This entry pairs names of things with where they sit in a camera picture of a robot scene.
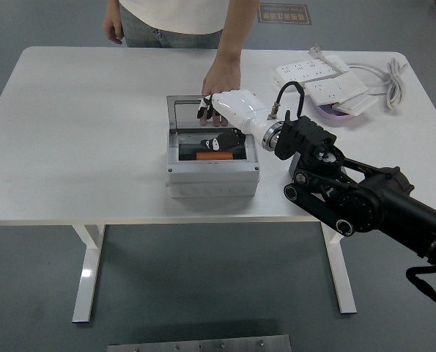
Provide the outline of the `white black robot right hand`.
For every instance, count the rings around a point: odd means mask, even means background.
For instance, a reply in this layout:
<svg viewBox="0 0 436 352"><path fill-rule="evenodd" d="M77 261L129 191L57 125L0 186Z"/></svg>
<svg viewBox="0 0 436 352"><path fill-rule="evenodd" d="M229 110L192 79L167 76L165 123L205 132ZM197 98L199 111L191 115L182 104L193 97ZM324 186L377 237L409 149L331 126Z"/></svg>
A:
<svg viewBox="0 0 436 352"><path fill-rule="evenodd" d="M278 141L281 123L270 115L270 110L247 89L215 93L203 97L197 117L210 119L213 114L225 118L232 129L213 139L201 141L201 145L212 151L228 150L243 143L246 135L273 151Z"/></svg>

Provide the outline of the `person's left hand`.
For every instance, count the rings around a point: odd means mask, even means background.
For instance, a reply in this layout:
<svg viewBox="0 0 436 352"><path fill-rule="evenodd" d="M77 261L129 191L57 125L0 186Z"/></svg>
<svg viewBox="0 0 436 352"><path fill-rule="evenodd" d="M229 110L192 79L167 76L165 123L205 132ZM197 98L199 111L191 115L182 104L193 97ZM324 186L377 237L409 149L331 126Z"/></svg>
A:
<svg viewBox="0 0 436 352"><path fill-rule="evenodd" d="M241 88L240 59L216 58L202 84L202 95L228 92Z"/></svg>

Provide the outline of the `person's right hand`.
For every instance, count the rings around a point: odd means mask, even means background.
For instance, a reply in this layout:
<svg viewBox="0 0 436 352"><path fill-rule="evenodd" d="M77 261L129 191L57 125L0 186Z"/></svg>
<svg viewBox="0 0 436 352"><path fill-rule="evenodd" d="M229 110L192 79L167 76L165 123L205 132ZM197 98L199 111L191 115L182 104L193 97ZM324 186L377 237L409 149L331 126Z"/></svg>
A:
<svg viewBox="0 0 436 352"><path fill-rule="evenodd" d="M124 32L122 28L120 3L118 0L107 1L103 30L108 40L117 45L122 44Z"/></svg>

